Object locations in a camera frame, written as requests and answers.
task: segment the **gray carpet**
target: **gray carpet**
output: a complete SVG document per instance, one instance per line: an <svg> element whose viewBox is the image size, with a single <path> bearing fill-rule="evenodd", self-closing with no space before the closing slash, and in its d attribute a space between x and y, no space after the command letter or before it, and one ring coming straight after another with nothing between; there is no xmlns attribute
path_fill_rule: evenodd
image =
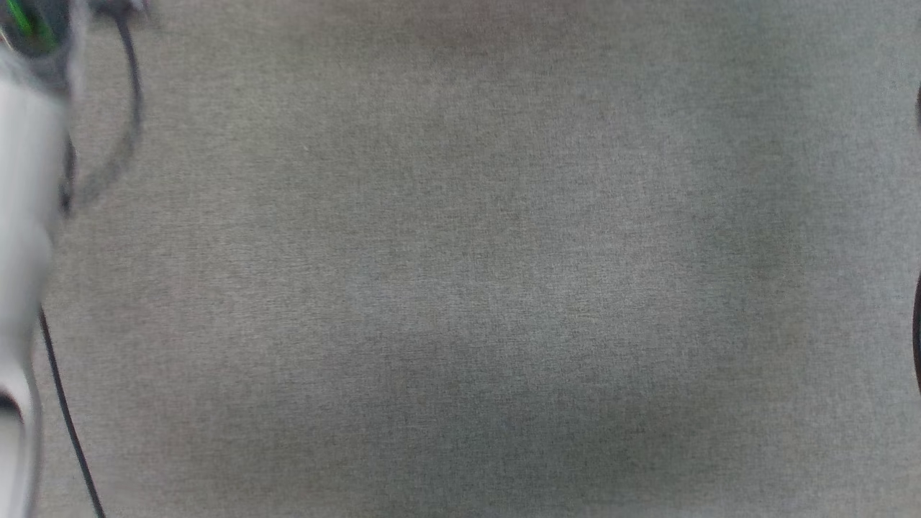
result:
<svg viewBox="0 0 921 518"><path fill-rule="evenodd" d="M46 297L110 516L921 512L918 2L160 8Z"/></svg>

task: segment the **black cable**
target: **black cable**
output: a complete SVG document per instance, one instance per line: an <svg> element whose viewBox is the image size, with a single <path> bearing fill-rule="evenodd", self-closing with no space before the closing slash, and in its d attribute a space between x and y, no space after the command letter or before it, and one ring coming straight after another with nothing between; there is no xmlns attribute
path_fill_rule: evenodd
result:
<svg viewBox="0 0 921 518"><path fill-rule="evenodd" d="M128 62L128 73L131 77L131 120L102 169L91 174L85 184L75 191L78 198L73 202L74 206L89 205L102 194L107 186L118 179L119 174L125 169L126 162L134 155L134 149L140 141L144 120L141 73L137 64L137 54L134 51L134 41L128 28L128 19L134 12L134 7L130 0L97 0L91 2L90 7L97 14L111 17L122 38L122 46Z"/></svg>
<svg viewBox="0 0 921 518"><path fill-rule="evenodd" d="M61 383L61 373L58 371L57 358L54 356L52 334L51 331L48 330L48 319L45 317L44 308L39 308L39 325L41 326L41 334L45 338L45 348L48 349L48 363L52 368L54 389L58 394L58 403L61 405L61 413L64 414L64 424L67 426L67 434L70 435L70 442L74 445L76 461L80 464L80 471L83 472L83 481L87 483L87 492L89 493L89 499L93 502L93 509L96 511L96 516L98 518L105 518L106 513L102 510L102 502L99 501L99 494L96 492L96 484L93 483L93 476L89 473L87 458L83 455L80 439L76 436L74 421L70 418L70 407L67 406L67 397L64 395L64 385Z"/></svg>
<svg viewBox="0 0 921 518"><path fill-rule="evenodd" d="M918 89L915 101L915 116L918 130L921 131L921 88ZM921 276L918 277L915 288L915 308L912 311L912 352L915 356L915 379L918 382L918 391L921 391Z"/></svg>
<svg viewBox="0 0 921 518"><path fill-rule="evenodd" d="M122 37L125 55L128 61L128 70L131 75L132 87L132 113L129 129L125 132L119 146L112 153L112 157L103 169L103 174L97 176L97 188L88 189L87 200L93 199L99 195L100 186L114 179L120 169L120 162L130 158L134 154L134 147L141 135L141 122L144 111L144 98L141 92L141 74L137 65L137 55L134 52L134 42L131 38L131 31L128 28L128 17L131 12L131 4L125 0L103 1L95 4L96 12L111 16L115 20L115 27ZM67 142L67 155L64 165L64 185L61 191L61 209L64 215L70 214L74 204L74 177L76 171L76 153L73 142ZM61 413L64 415L64 424L67 427L67 434L70 436L70 442L74 446L76 460L80 464L80 471L83 474L83 481L87 486L89 499L92 501L93 510L97 518L105 518L106 513L102 509L102 502L99 501L99 494L96 491L96 484L93 482L93 476L89 471L87 458L83 453L83 447L80 446L80 439L76 435L74 421L70 416L70 407L67 404L67 397L64 394L64 384L61 382L61 373L58 370L57 358L54 356L54 344L52 343L52 334L48 328L48 318L45 315L44 308L39 308L39 325L41 334L44 337L45 348L48 350L48 363L51 366L52 377L54 379L54 389L57 392L58 404L61 406Z"/></svg>

